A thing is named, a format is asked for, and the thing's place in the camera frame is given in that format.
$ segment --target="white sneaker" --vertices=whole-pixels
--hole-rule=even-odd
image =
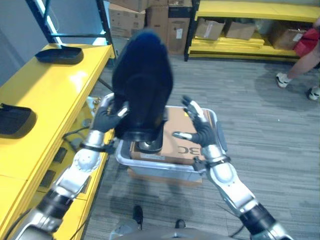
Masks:
[[[319,88],[317,86],[309,88],[307,97],[309,100],[317,101],[319,99]]]
[[[287,74],[279,72],[275,76],[275,80],[278,87],[284,89],[291,82],[292,79],[288,78]]]

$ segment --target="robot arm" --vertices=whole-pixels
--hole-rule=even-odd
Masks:
[[[197,133],[174,132],[172,135],[201,145],[205,161],[196,159],[194,169],[206,172],[223,200],[249,230],[252,240],[293,240],[240,181],[231,159],[220,148],[217,130],[210,126],[199,105],[187,96],[183,97],[182,103]]]
[[[60,227],[63,217],[78,196],[90,174],[100,163],[100,153],[105,151],[105,133],[114,128],[128,113],[128,105],[115,114],[108,114],[114,99],[113,93],[105,96],[94,116],[89,134],[74,158],[72,165],[52,184],[41,202],[23,219],[11,240],[51,240],[52,233]]]

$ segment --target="black tray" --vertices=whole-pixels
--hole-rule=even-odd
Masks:
[[[36,114],[28,107],[11,106],[1,103],[0,138],[19,139],[36,124]]]
[[[84,53],[79,47],[61,46],[40,51],[35,57],[42,63],[74,65],[84,59]]]

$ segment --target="black metal frame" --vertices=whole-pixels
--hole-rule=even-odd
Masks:
[[[192,38],[195,35],[197,29],[197,22],[195,20],[196,12],[199,10],[200,0],[192,0],[192,13],[190,18],[189,30],[186,37],[185,49],[184,49],[184,61],[187,62],[189,59],[188,50],[191,46]]]
[[[104,0],[95,0],[96,6],[98,8],[102,29],[104,30],[104,34],[95,34],[95,33],[86,33],[86,34],[68,34],[68,33],[51,33],[48,26],[47,26],[47,15],[48,9],[51,0],[46,0],[45,2],[45,11],[44,14],[41,13],[39,10],[38,5],[36,4],[35,0],[25,0],[27,5],[29,6],[35,20],[37,21],[40,29],[42,30],[46,40],[52,43],[58,43],[56,37],[63,37],[63,38],[105,38],[108,45],[112,45],[112,37],[110,33],[110,28],[107,20],[107,14],[104,6]]]

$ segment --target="brown cardboard box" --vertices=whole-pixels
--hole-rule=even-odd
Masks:
[[[301,23],[277,21],[272,26],[268,40],[275,49],[292,50],[307,29]]]
[[[146,11],[148,28],[153,29],[163,43],[167,41],[168,31],[168,6],[151,6]]]
[[[150,0],[109,0],[109,2],[136,12],[146,10],[151,3]]]
[[[204,39],[217,40],[220,37],[224,26],[225,23],[200,18],[198,20],[198,26],[195,31],[195,36]]]
[[[150,7],[152,6],[168,6],[168,0],[151,0]]]
[[[168,5],[183,6],[185,0],[168,0]]]
[[[145,26],[146,11],[131,9],[110,3],[109,18],[112,36],[129,38]]]
[[[209,112],[204,110],[204,115],[209,122],[211,121]],[[201,155],[201,146],[193,142],[179,139],[172,136],[175,131],[195,133],[196,130],[188,115],[183,108],[168,107],[169,120],[165,123],[163,129],[162,149],[156,154],[146,154],[139,152],[136,144],[132,143],[130,148],[131,158],[135,160],[146,160],[152,162],[165,162],[171,164],[192,165],[193,158],[198,156],[204,160]]]
[[[189,18],[169,18],[166,46],[169,54],[183,54],[186,47]]]
[[[228,22],[225,29],[225,37],[232,39],[249,40],[256,30],[253,23]]]
[[[119,57],[122,50],[128,43],[129,38],[126,37],[120,37],[120,36],[112,36],[112,46],[114,48],[115,56]]]
[[[166,46],[170,54],[183,54],[192,12],[191,0],[183,5],[169,5]]]

